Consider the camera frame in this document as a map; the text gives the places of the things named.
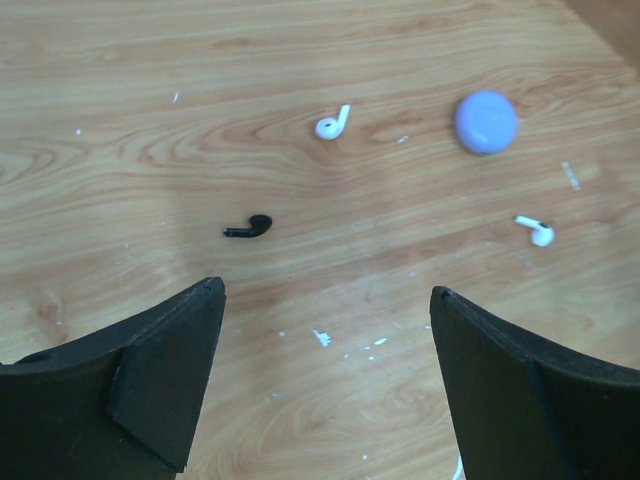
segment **round ball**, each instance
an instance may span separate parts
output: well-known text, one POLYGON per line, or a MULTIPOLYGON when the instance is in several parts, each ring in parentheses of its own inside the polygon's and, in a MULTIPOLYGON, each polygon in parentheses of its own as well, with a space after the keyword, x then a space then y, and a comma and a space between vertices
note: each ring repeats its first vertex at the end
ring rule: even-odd
POLYGON ((467 150, 490 155, 511 145, 518 132, 518 115, 504 95, 476 92, 458 105, 455 128, 458 140, 467 150))

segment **earbud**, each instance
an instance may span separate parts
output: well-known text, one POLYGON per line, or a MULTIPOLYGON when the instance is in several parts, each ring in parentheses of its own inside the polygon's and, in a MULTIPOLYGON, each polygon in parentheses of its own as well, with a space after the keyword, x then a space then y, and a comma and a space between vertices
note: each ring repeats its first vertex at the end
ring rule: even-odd
POLYGON ((323 140, 335 140, 343 132, 347 125, 347 119, 351 112, 351 105, 343 105, 340 108, 338 118, 323 118, 316 124, 316 135, 323 140))
POLYGON ((556 237, 553 228, 539 220, 518 215, 515 221, 531 229, 531 243, 538 247, 548 247, 556 237))
POLYGON ((273 220, 268 215, 254 215, 249 218, 250 228, 225 228, 222 233, 225 237, 255 238, 269 230, 272 224, 273 220))

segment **wood grain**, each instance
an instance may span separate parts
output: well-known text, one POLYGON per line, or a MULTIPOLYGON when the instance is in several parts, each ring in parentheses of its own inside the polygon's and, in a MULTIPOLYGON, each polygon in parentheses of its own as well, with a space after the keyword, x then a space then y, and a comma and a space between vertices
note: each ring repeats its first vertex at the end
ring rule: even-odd
POLYGON ((640 69, 640 3, 635 0, 565 0, 630 65, 640 69))
POLYGON ((0 105, 0 361, 227 284, 184 480, 449 480, 438 284, 640 367, 640 84, 561 0, 4 0, 0 105), (521 125, 478 158, 483 88, 521 125))

